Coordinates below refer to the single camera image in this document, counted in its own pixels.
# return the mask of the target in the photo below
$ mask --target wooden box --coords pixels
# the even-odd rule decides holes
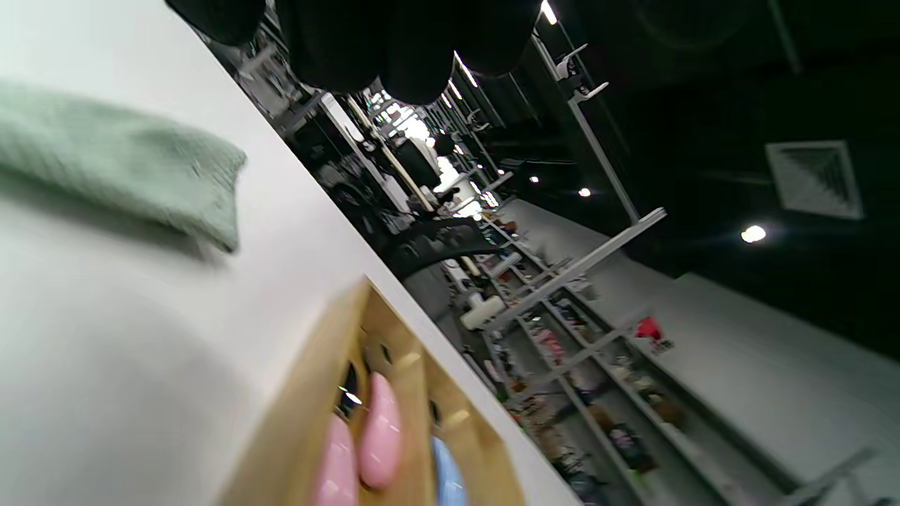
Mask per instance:
[[[226,506],[306,506],[324,452],[329,418],[347,364],[359,375],[366,404],[364,342],[375,335],[389,350],[385,376],[397,396],[402,453],[386,489],[360,485],[364,506],[430,506],[437,502],[431,436],[443,439],[459,465],[472,506],[522,506],[525,498],[505,444],[449,375],[368,281],[334,301],[295,361],[228,489]],[[434,423],[432,403],[439,413]],[[349,425],[358,445],[365,410]]]

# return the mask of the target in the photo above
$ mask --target green cloth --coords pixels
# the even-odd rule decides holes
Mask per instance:
[[[243,151],[210,133],[95,100],[0,82],[0,171],[232,252]]]

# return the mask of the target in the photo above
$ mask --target air vent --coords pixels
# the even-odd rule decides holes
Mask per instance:
[[[863,218],[845,141],[775,142],[766,144],[766,156],[785,209],[845,220]]]

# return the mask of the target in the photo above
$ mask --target white table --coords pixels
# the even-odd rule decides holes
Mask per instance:
[[[0,504],[210,504],[327,299],[369,275],[507,440],[532,504],[568,487],[161,0],[4,2],[0,77],[244,149],[241,250],[0,177]]]

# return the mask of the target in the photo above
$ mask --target metal pole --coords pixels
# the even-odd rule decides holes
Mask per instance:
[[[580,276],[591,267],[594,267],[604,258],[615,253],[631,241],[631,239],[641,235],[642,232],[652,227],[657,221],[665,216],[666,212],[661,207],[653,210],[641,218],[638,223],[622,230],[615,237],[600,245],[599,248],[594,249],[585,255],[584,258],[572,264],[571,267],[562,271],[557,277],[548,281],[537,290],[534,290],[530,295],[527,295],[524,299],[519,301],[516,306],[508,308],[500,313],[493,321],[488,322],[484,329],[488,332],[502,329],[507,323],[515,320],[518,315],[528,311],[535,304],[540,303],[542,299],[560,288],[563,288],[566,283],[569,283],[572,279]]]
[[[509,75],[509,80],[512,81],[512,85],[516,87],[516,91],[518,92],[518,95],[522,97],[522,102],[525,103],[525,107],[528,109],[528,113],[531,114],[532,118],[535,118],[535,121],[537,122],[538,125],[544,126],[541,123],[541,119],[539,117],[537,117],[537,112],[535,111],[535,108],[531,105],[531,101],[528,100],[528,97],[525,96],[525,92],[522,91],[522,86],[518,85],[518,81],[516,80],[516,77],[513,76],[512,74],[508,74],[508,75]]]
[[[640,219],[639,214],[635,209],[635,205],[631,202],[631,197],[628,196],[628,192],[625,191],[625,187],[622,186],[622,182],[619,181],[619,178],[616,175],[616,170],[613,168],[613,164],[610,163],[609,158],[607,157],[607,152],[603,150],[602,146],[600,146],[600,141],[597,140],[597,136],[594,135],[594,130],[590,128],[588,120],[581,112],[581,108],[578,106],[578,102],[575,100],[575,98],[570,98],[568,104],[569,109],[571,109],[571,113],[575,116],[575,120],[578,121],[578,126],[581,128],[581,133],[583,133],[584,137],[587,138],[591,150],[594,151],[594,156],[596,156],[597,159],[600,160],[600,165],[603,166],[603,171],[607,173],[609,182],[612,183],[613,189],[616,190],[616,195],[618,195],[619,202],[621,202],[625,207],[625,212],[628,213],[628,218],[631,220],[632,224],[637,223]]]
[[[459,59],[459,56],[456,56],[456,61],[460,64],[460,66],[463,65],[463,61]],[[500,117],[500,113],[497,112],[497,109],[494,107],[493,102],[491,102],[490,98],[488,98],[488,94],[484,93],[484,90],[478,85],[474,85],[474,88],[481,93],[481,98],[484,99],[484,103],[488,105],[490,111],[494,113],[494,116],[497,117],[497,123],[499,123],[499,126],[502,128],[506,128],[506,123],[503,121],[503,118]]]

